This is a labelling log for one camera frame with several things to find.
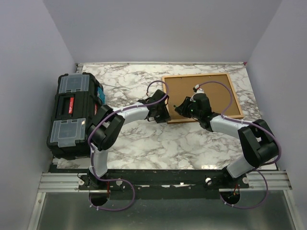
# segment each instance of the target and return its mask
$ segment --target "wooden frame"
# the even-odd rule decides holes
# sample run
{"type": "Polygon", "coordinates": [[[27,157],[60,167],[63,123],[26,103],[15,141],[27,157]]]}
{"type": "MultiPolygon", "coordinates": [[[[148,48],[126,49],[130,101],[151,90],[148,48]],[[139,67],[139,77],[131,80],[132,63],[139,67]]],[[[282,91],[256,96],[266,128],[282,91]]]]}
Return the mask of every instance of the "wooden frame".
{"type": "MultiPolygon", "coordinates": [[[[234,96],[234,102],[236,103],[237,105],[237,108],[239,110],[239,114],[238,115],[230,115],[229,117],[231,118],[243,118],[244,117],[244,114],[243,114],[243,111],[241,109],[241,106],[240,106],[240,103],[239,103],[239,100],[238,100],[238,97],[237,97],[237,94],[236,94],[236,91],[234,89],[234,86],[232,84],[232,81],[230,79],[230,76],[228,73],[208,73],[208,74],[189,74],[189,75],[171,75],[171,76],[163,76],[162,77],[162,80],[164,82],[167,81],[167,79],[169,78],[183,78],[183,77],[200,77],[200,76],[216,76],[216,75],[226,75],[227,78],[228,78],[228,81],[229,81],[229,85],[230,85],[230,88],[231,88],[231,91],[233,93],[233,96],[234,96]]],[[[165,85],[163,84],[163,91],[166,92],[166,87],[165,85]]],[[[186,122],[196,122],[194,119],[192,118],[183,118],[183,119],[174,119],[174,120],[170,120],[168,121],[167,123],[168,124],[172,124],[172,123],[186,123],[186,122]]]]}

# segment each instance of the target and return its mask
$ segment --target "black toolbox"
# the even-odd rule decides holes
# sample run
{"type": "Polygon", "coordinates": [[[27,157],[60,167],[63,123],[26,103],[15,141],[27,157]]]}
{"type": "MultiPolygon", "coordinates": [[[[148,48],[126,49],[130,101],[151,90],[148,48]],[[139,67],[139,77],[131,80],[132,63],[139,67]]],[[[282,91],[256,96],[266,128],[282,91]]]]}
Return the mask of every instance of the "black toolbox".
{"type": "Polygon", "coordinates": [[[47,138],[47,146],[55,157],[73,160],[90,156],[85,131],[104,100],[103,87],[93,74],[59,77],[47,138]]]}

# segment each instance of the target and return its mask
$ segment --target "marble surface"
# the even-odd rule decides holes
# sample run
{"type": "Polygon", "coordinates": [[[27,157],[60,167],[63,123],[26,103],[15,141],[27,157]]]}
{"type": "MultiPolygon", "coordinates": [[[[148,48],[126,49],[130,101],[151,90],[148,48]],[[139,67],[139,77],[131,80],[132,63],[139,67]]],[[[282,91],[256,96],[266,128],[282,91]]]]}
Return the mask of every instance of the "marble surface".
{"type": "MultiPolygon", "coordinates": [[[[245,120],[260,118],[244,65],[84,64],[104,86],[106,103],[121,107],[146,98],[147,85],[166,75],[227,72],[230,74],[245,120]]],[[[150,92],[162,89],[154,84],[150,92]]],[[[156,124],[146,120],[125,125],[109,149],[108,168],[113,169],[221,169],[242,155],[240,141],[210,133],[199,123],[156,124]]],[[[58,168],[86,168],[89,159],[60,159],[58,168]]]]}

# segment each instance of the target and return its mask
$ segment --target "gray wall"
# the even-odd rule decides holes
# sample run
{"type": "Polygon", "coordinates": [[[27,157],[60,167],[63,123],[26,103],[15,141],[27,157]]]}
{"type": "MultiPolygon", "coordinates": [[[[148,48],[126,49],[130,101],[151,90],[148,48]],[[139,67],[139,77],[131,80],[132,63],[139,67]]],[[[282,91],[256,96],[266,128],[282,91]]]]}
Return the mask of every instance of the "gray wall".
{"type": "Polygon", "coordinates": [[[44,0],[76,62],[247,61],[281,0],[44,0]]]}
{"type": "Polygon", "coordinates": [[[0,22],[0,229],[23,230],[50,159],[57,78],[75,65],[42,0],[2,0],[0,22]]]}
{"type": "Polygon", "coordinates": [[[307,1],[283,0],[248,61],[263,117],[280,140],[307,227],[307,1]]]}

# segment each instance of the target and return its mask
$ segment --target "clear plastic organizer lid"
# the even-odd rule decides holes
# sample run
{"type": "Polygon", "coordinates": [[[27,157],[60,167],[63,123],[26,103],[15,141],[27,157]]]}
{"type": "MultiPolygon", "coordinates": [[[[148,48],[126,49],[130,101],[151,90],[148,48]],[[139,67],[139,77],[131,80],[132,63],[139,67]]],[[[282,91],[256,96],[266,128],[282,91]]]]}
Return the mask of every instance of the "clear plastic organizer lid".
{"type": "Polygon", "coordinates": [[[76,146],[76,140],[83,140],[85,136],[86,118],[75,120],[54,121],[50,143],[57,142],[58,147],[76,146]]]}
{"type": "Polygon", "coordinates": [[[62,77],[59,85],[59,93],[88,91],[89,75],[80,73],[62,77]]]}

